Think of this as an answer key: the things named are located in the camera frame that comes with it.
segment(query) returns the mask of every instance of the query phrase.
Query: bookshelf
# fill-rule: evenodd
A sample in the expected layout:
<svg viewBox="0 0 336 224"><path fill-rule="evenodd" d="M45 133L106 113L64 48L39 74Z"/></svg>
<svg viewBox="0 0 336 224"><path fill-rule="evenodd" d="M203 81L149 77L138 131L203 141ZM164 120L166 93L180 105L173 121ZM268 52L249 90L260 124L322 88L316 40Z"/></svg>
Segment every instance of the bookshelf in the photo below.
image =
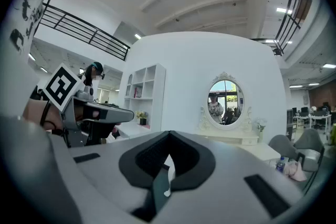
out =
<svg viewBox="0 0 336 224"><path fill-rule="evenodd" d="M148 114L147 125L150 126L150 132L161 130L165 76L165 68L158 63L135 71L128 78L124 108L134 113L145 111Z"/></svg>

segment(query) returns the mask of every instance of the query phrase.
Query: ornate mirror frame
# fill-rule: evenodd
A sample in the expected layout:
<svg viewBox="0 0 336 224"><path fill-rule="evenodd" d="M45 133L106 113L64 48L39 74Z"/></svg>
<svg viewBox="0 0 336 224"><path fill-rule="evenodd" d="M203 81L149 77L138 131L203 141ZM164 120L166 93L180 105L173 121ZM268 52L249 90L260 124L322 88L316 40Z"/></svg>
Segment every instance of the ornate mirror frame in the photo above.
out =
<svg viewBox="0 0 336 224"><path fill-rule="evenodd" d="M211 88L218 82L223 81L223 80L228 80L233 82L237 87L240 88L240 90L243 93L244 97L244 106L242 113L240 117L238 118L237 121L230 125L221 125L218 124L217 122L214 121L214 119L211 117L209 110L208 110L208 98L204 98L204 105L201 107L201 119L199 123L199 128L201 130L208 129L208 122L210 122L214 127L217 129L221 130L231 130L238 128L239 126L244 132L250 132L251 131L251 119L250 119L250 114L251 114L251 107L246 108L246 91L244 87L242 87L242 84L239 83L233 76L227 74L226 72L221 73L219 76L216 76L214 80L211 81L211 84L207 88L207 94L209 94Z"/></svg>

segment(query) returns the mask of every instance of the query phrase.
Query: black and white marker board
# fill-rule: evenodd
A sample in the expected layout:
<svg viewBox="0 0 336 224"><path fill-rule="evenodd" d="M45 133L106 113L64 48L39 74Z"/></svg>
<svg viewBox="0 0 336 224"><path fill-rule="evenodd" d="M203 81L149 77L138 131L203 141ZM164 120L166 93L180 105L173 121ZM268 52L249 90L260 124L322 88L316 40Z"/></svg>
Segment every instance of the black and white marker board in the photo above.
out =
<svg viewBox="0 0 336 224"><path fill-rule="evenodd" d="M81 88L81 84L84 86L80 78L64 63L61 63L47 82L43 92L58 110L63 111L71 96Z"/></svg>

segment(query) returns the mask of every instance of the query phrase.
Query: small potted plant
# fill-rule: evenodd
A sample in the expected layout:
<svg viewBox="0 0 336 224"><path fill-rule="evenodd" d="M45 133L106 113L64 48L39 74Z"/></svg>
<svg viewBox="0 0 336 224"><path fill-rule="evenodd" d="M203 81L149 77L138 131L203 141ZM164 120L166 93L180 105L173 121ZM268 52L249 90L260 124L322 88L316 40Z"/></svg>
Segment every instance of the small potted plant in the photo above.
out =
<svg viewBox="0 0 336 224"><path fill-rule="evenodd" d="M265 119L261 119L261 118L256 119L257 129L259 130L258 143L262 142L262 139L264 137L264 129L266 127L266 123L267 123L267 121Z"/></svg>
<svg viewBox="0 0 336 224"><path fill-rule="evenodd" d="M146 125L147 113L144 111L136 111L137 119L140 119L140 125Z"/></svg>

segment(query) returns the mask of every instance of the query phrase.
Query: red brick wall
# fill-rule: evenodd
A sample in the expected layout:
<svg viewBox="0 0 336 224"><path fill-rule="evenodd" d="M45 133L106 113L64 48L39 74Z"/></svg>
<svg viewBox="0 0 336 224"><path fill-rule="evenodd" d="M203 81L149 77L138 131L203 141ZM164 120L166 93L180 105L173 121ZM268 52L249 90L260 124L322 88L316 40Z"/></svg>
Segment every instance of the red brick wall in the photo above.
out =
<svg viewBox="0 0 336 224"><path fill-rule="evenodd" d="M329 102L331 110L336 106L336 79L309 91L310 106L323 105L323 102Z"/></svg>

